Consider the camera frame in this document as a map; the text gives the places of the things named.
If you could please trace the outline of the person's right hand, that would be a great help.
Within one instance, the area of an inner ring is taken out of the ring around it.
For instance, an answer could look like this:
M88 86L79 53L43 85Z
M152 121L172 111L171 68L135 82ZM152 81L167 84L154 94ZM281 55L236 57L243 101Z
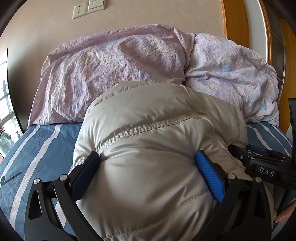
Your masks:
M292 202L285 210L283 210L280 214L278 214L277 209L273 211L273 219L275 223L280 223L283 221L287 221L292 215L294 209L296 207L296 202Z

